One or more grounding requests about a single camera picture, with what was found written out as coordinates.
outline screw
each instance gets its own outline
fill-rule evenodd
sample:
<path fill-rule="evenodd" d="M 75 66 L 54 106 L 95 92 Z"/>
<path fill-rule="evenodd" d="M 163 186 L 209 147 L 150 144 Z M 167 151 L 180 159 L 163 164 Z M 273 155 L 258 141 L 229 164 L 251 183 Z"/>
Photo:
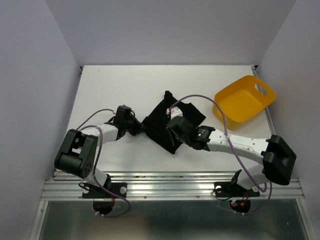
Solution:
<path fill-rule="evenodd" d="M 126 192 L 127 192 L 127 188 L 126 187 L 124 187 L 124 186 L 120 187 L 120 193 L 121 194 L 125 194 Z"/>

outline basket handle hole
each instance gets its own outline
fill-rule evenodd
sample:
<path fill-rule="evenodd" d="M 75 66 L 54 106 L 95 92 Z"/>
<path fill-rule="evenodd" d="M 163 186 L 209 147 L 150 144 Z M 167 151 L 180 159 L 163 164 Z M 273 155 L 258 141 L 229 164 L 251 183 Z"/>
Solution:
<path fill-rule="evenodd" d="M 254 87 L 255 87 L 255 89 L 257 89 L 263 95 L 267 95 L 267 91 L 262 86 L 260 86 L 259 84 L 254 85 Z"/>

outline wire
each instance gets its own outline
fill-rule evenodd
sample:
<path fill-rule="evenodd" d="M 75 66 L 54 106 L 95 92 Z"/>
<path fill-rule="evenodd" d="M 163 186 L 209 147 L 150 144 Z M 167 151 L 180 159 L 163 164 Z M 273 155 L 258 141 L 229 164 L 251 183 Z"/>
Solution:
<path fill-rule="evenodd" d="M 243 195 L 243 198 L 241 199 L 241 202 L 245 199 L 245 197 L 248 196 L 248 192 L 246 192 L 246 195 Z"/>
<path fill-rule="evenodd" d="M 254 185 L 263 193 L 265 193 L 267 191 L 267 184 L 264 184 L 264 189 L 262 189 L 259 184 L 257 183 L 257 181 L 254 179 L 254 177 L 250 174 L 250 172 L 248 171 L 248 169 L 246 168 L 246 166 L 244 165 L 244 163 L 241 161 L 234 145 L 232 144 L 229 135 L 228 135 L 228 130 L 227 130 L 227 121 L 226 121 L 226 116 L 224 114 L 224 112 L 222 111 L 221 107 L 214 101 L 212 100 L 210 97 L 204 96 L 204 95 L 200 95 L 200 94 L 191 94 L 188 96 L 185 96 L 181 99 L 179 99 L 178 101 L 176 101 L 170 108 L 169 110 L 171 110 L 173 107 L 175 107 L 178 103 L 180 103 L 181 101 L 187 99 L 187 98 L 191 98 L 191 97 L 200 97 L 200 98 L 204 98 L 207 99 L 209 101 L 211 101 L 214 105 L 216 105 L 216 107 L 219 109 L 221 115 L 222 115 L 222 119 L 223 119 L 223 126 L 224 126 L 224 134 L 227 138 L 227 141 L 230 145 L 230 148 L 235 156 L 235 158 L 238 160 L 239 164 L 241 165 L 241 167 L 243 168 L 243 170 L 245 171 L 245 173 L 248 175 L 248 177 L 250 178 L 250 180 L 254 183 Z"/>
<path fill-rule="evenodd" d="M 246 192 L 246 200 L 245 200 L 244 202 L 241 202 L 240 205 L 241 205 L 241 206 L 245 205 L 246 202 L 248 202 L 248 199 L 249 199 L 249 192 L 247 191 L 247 192 Z"/>
<path fill-rule="evenodd" d="M 272 195 L 272 183 L 269 182 L 269 184 L 270 184 L 270 187 L 269 187 L 270 192 L 269 192 L 269 196 L 268 196 L 265 204 L 264 204 L 262 207 L 258 208 L 257 210 L 252 211 L 252 212 L 245 213 L 244 215 L 250 216 L 250 215 L 253 215 L 253 214 L 257 214 L 257 213 L 261 212 L 263 209 L 266 208 L 266 206 L 267 206 L 267 205 L 269 204 L 269 202 L 270 202 L 271 195 Z"/>
<path fill-rule="evenodd" d="M 103 133 L 102 133 L 101 128 L 98 127 L 98 126 L 96 126 L 96 125 L 88 125 L 88 126 L 83 127 L 82 129 L 87 129 L 87 128 L 96 128 L 96 129 L 98 129 L 99 134 L 100 134 L 99 150 L 98 150 L 98 153 L 97 153 L 97 155 L 96 155 L 95 163 L 94 163 L 94 166 L 93 166 L 93 179 L 94 179 L 94 181 L 95 181 L 96 184 L 97 184 L 102 190 L 104 190 L 107 194 L 109 194 L 109 195 L 111 195 L 111 196 L 114 196 L 114 197 L 116 197 L 116 198 L 118 198 L 118 199 L 121 199 L 121 200 L 125 201 L 125 202 L 128 204 L 128 208 L 127 208 L 125 211 L 123 211 L 123 212 L 121 212 L 121 213 L 119 213 L 119 214 L 116 214 L 116 215 L 111 215 L 111 216 L 109 216 L 109 215 L 100 214 L 99 212 L 95 212 L 95 214 L 97 214 L 97 215 L 99 215 L 99 216 L 101 216 L 101 217 L 104 217 L 104 218 L 116 218 L 116 217 L 119 217 L 119 216 L 127 213 L 127 212 L 131 209 L 131 204 L 130 204 L 130 202 L 129 202 L 126 198 L 124 198 L 124 197 L 122 197 L 122 196 L 119 196 L 119 195 L 117 195 L 117 194 L 109 191 L 109 190 L 106 189 L 103 185 L 101 185 L 101 183 L 98 181 L 98 179 L 97 179 L 97 177 L 96 177 L 96 169 L 97 169 L 99 157 L 100 157 L 101 150 L 102 150 Z"/>
<path fill-rule="evenodd" d="M 229 199 L 231 199 L 232 198 L 232 196 L 231 197 L 228 197 L 228 198 L 225 198 L 225 199 L 221 199 L 221 198 L 217 198 L 215 195 L 211 195 L 212 197 L 214 197 L 215 199 L 217 199 L 217 200 L 220 200 L 220 201 L 227 201 L 227 200 L 229 200 Z"/>
<path fill-rule="evenodd" d="M 100 113 L 100 112 L 103 112 L 103 111 L 111 111 L 111 112 L 114 112 L 112 109 L 109 109 L 109 108 L 104 108 L 104 109 L 100 109 L 96 112 L 94 112 L 90 117 L 88 117 L 83 123 L 80 124 L 80 126 L 78 126 L 76 128 L 76 130 L 79 130 L 79 128 L 81 128 L 83 125 L 85 125 L 94 115 Z"/>
<path fill-rule="evenodd" d="M 215 191 L 216 191 L 216 190 L 214 189 L 214 190 L 211 192 L 211 196 L 214 197 L 214 198 L 217 199 L 217 200 L 227 201 L 227 200 L 229 200 L 229 199 L 232 198 L 232 196 L 231 196 L 231 197 L 228 197 L 228 198 L 225 198 L 225 199 L 217 198 L 217 197 L 214 195 L 214 192 L 215 192 Z"/>
<path fill-rule="evenodd" d="M 112 199 L 112 202 L 113 202 L 113 203 L 115 203 L 115 202 L 116 202 L 116 200 L 115 200 L 115 196 L 111 196 L 111 199 Z"/>

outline metal frame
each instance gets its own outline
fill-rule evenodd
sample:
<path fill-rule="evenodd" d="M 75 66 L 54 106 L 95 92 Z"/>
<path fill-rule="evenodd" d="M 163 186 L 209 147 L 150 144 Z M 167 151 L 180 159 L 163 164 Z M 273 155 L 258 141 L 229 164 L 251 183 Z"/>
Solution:
<path fill-rule="evenodd" d="M 257 70 L 251 66 L 252 74 Z M 276 134 L 268 108 L 264 110 L 272 134 Z M 214 182 L 230 181 L 234 172 L 108 172 L 113 182 L 126 182 L 129 201 L 212 201 Z M 30 240 L 40 237 L 49 201 L 92 201 L 83 199 L 79 178 L 56 171 L 51 180 L 44 183 L 39 207 L 33 224 Z M 268 198 L 269 192 L 258 199 Z M 307 237 L 317 239 L 299 179 L 292 179 L 288 186 L 273 185 L 272 199 L 296 199 Z"/>

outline yellow basket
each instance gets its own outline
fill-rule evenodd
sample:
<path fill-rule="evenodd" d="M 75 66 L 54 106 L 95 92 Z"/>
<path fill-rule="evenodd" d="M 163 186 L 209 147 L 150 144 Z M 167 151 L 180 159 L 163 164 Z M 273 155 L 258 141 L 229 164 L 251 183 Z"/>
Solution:
<path fill-rule="evenodd" d="M 244 76 L 219 91 L 214 101 L 225 114 L 230 130 L 241 127 L 276 99 L 275 92 L 255 76 Z M 223 122 L 221 112 L 213 105 L 214 115 Z"/>

